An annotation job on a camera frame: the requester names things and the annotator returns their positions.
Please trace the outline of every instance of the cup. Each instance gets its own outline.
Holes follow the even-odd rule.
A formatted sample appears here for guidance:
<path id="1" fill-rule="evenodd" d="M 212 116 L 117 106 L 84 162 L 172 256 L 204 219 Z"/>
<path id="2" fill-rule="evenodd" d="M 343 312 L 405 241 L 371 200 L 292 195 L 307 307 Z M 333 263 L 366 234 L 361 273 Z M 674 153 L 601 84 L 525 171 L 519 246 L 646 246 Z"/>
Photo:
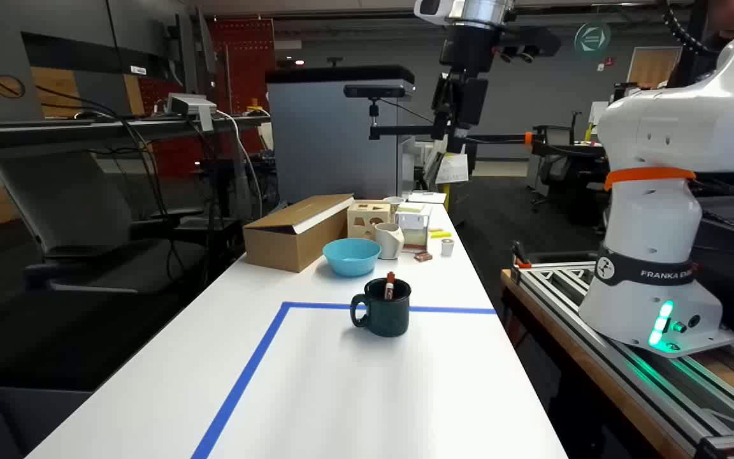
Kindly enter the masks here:
<path id="1" fill-rule="evenodd" d="M 412 283 L 398 280 L 392 283 L 392 297 L 387 297 L 387 278 L 376 278 L 366 287 L 366 293 L 357 293 L 349 301 L 349 320 L 361 329 L 371 329 L 380 338 L 401 338 L 409 331 L 412 325 Z"/>

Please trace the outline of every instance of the desk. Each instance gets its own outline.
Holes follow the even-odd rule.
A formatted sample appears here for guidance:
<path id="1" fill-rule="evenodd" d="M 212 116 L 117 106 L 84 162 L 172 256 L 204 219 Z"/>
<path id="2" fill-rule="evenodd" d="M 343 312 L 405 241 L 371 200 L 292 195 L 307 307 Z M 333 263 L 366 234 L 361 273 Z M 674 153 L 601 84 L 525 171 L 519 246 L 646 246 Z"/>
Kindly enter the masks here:
<path id="1" fill-rule="evenodd" d="M 433 228 L 457 234 L 445 206 L 433 209 Z M 501 320 L 491 314 L 492 303 L 461 242 L 452 257 L 437 252 L 432 263 L 415 263 L 413 252 L 398 263 L 380 261 L 376 277 L 387 271 L 413 287 L 415 307 L 488 314 L 413 314 L 412 331 L 390 345 L 354 335 L 347 312 L 299 310 L 285 317 L 284 301 L 347 303 L 367 278 L 334 278 L 325 261 L 305 273 L 284 273 L 243 257 L 31 459 L 166 459 L 201 452 L 246 459 L 567 456 Z M 273 345 L 236 419 L 220 427 L 210 450 L 199 450 L 269 335 Z M 333 361 L 340 348 L 357 352 L 361 365 Z"/>

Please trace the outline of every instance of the paper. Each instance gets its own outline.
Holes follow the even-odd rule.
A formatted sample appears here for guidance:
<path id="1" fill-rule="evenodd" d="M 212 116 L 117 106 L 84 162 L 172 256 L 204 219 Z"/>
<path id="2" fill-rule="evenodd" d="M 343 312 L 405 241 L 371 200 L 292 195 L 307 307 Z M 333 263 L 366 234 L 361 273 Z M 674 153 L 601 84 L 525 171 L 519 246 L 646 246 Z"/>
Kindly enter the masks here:
<path id="1" fill-rule="evenodd" d="M 446 203 L 446 195 L 413 191 L 413 195 L 403 195 L 403 203 L 412 203 L 412 204 L 445 204 L 445 203 Z"/>
<path id="2" fill-rule="evenodd" d="M 437 231 L 428 231 L 428 237 L 432 237 L 432 241 L 452 241 L 452 233 L 437 228 Z"/>
<path id="3" fill-rule="evenodd" d="M 470 158 L 465 153 L 445 153 L 437 183 L 470 182 Z"/>

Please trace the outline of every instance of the red wall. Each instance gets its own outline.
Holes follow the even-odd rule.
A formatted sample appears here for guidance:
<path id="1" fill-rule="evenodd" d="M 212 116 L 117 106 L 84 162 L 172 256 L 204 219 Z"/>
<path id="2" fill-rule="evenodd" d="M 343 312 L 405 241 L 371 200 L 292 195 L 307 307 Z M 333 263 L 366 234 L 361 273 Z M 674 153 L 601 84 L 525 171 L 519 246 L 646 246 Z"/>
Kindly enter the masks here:
<path id="1" fill-rule="evenodd" d="M 220 19 L 210 22 L 220 73 L 215 94 L 220 110 L 240 116 L 252 99 L 266 103 L 266 73 L 275 67 L 273 22 L 270 19 Z M 145 113 L 168 93 L 178 93 L 175 83 L 141 80 Z M 264 150 L 255 131 L 243 132 L 250 153 Z M 195 173 L 195 162 L 204 158 L 201 141 L 162 141 L 157 143 L 162 180 L 187 180 Z"/>

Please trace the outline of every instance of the blue tape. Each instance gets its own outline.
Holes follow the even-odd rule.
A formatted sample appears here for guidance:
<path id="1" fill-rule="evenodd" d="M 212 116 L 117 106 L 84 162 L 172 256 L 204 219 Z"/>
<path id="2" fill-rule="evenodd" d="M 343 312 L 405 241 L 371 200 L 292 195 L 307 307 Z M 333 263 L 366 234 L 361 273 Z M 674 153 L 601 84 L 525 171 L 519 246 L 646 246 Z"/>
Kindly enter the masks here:
<path id="1" fill-rule="evenodd" d="M 215 422 L 210 424 L 210 432 L 204 433 L 204 438 L 199 442 L 198 452 L 192 454 L 195 459 L 208 459 L 212 454 L 222 430 L 229 424 L 229 419 L 233 419 L 233 413 L 236 413 L 236 408 L 237 408 L 250 377 L 257 373 L 257 368 L 260 368 L 260 362 L 264 362 L 275 331 L 282 331 L 289 312 L 292 312 L 292 307 L 284 303 L 282 312 L 275 314 L 275 320 L 270 321 L 266 338 L 260 340 L 257 350 L 250 354 L 250 361 L 247 361 L 243 375 L 237 377 L 233 393 L 224 399 L 224 403 L 220 405 Z"/>
<path id="2" fill-rule="evenodd" d="M 282 312 L 275 314 L 275 320 L 270 321 L 270 328 L 266 329 L 257 350 L 250 354 L 247 365 L 243 368 L 237 384 L 233 386 L 229 395 L 224 399 L 224 403 L 220 405 L 217 417 L 212 419 L 204 438 L 198 445 L 192 459 L 208 459 L 220 438 L 220 433 L 224 432 L 224 427 L 229 424 L 247 384 L 255 377 L 273 338 L 282 331 L 285 317 L 292 310 L 307 310 L 307 312 L 349 312 L 349 303 L 284 303 Z M 412 312 L 415 314 L 496 314 L 496 310 L 438 310 L 438 307 L 412 307 Z"/>

